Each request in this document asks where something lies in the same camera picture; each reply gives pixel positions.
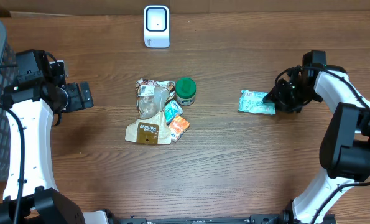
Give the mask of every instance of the white device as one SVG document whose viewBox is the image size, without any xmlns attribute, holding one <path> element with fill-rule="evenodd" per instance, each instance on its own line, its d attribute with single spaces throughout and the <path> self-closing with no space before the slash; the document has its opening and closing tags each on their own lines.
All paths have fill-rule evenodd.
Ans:
<svg viewBox="0 0 370 224">
<path fill-rule="evenodd" d="M 346 73 L 338 71 L 331 72 L 343 77 L 350 83 L 349 76 Z M 320 72 L 318 74 L 314 89 L 315 92 L 323 98 L 332 113 L 335 112 L 339 102 L 351 103 L 357 107 L 364 108 L 364 106 L 357 101 L 355 95 L 345 83 L 326 72 Z M 363 98 L 363 101 L 370 106 L 370 102 L 368 100 Z M 316 211 L 337 187 L 353 182 L 353 179 L 343 177 L 331 179 L 327 174 L 327 170 L 321 168 L 320 172 L 317 174 L 315 179 L 312 180 L 307 189 L 292 202 L 294 219 L 299 220 L 301 223 L 310 223 L 316 215 Z M 351 187 L 347 187 L 341 192 L 338 192 L 320 212 L 315 223 L 323 222 L 323 217 L 326 215 L 326 212 L 329 211 L 335 202 L 350 188 Z"/>
<path fill-rule="evenodd" d="M 170 46 L 170 11 L 167 6 L 151 5 L 144 9 L 143 36 L 146 47 Z"/>
</svg>

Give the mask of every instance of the wood grain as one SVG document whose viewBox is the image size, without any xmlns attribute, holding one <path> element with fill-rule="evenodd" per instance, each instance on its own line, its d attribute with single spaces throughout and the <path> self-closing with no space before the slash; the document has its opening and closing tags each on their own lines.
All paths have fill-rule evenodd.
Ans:
<svg viewBox="0 0 370 224">
<path fill-rule="evenodd" d="M 311 49 L 326 50 L 370 100 L 370 11 L 172 15 L 169 49 L 148 49 L 142 16 L 3 19 L 16 52 L 64 59 L 70 82 L 90 83 L 95 107 L 64 114 L 52 129 L 53 172 L 83 211 L 118 217 L 239 217 L 277 213 L 320 168 L 331 114 L 310 103 L 300 114 L 238 112 L 240 90 L 269 91 Z M 135 121 L 135 81 L 192 77 L 196 102 L 178 143 L 124 140 Z M 0 183 L 0 202 L 4 183 Z M 370 187 L 333 207 L 338 223 L 370 223 Z"/>
</svg>

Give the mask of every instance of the white label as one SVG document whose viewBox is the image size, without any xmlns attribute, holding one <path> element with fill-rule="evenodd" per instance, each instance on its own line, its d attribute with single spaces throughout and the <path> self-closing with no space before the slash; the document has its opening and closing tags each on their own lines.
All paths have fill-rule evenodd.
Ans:
<svg viewBox="0 0 370 224">
<path fill-rule="evenodd" d="M 141 96 L 154 96 L 154 86 L 141 85 Z"/>
</svg>

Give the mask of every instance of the brown label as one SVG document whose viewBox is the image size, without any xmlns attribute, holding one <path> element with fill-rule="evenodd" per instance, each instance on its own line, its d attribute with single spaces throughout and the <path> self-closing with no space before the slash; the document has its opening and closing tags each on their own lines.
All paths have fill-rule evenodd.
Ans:
<svg viewBox="0 0 370 224">
<path fill-rule="evenodd" d="M 156 124 L 147 124 L 139 122 L 136 137 L 137 143 L 157 144 L 159 141 L 159 126 Z"/>
</svg>

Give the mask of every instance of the dark blue square outline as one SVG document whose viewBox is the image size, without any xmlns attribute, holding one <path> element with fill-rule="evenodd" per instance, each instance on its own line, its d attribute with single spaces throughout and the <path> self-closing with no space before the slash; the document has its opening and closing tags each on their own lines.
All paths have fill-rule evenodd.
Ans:
<svg viewBox="0 0 370 224">
<path fill-rule="evenodd" d="M 165 11 L 165 29 L 164 30 L 149 30 L 149 28 L 147 27 L 147 12 L 149 9 L 164 9 Z M 149 32 L 164 32 L 167 30 L 167 10 L 164 8 L 164 7 L 150 7 L 150 8 L 147 8 L 146 9 L 146 29 L 147 31 Z"/>
</svg>

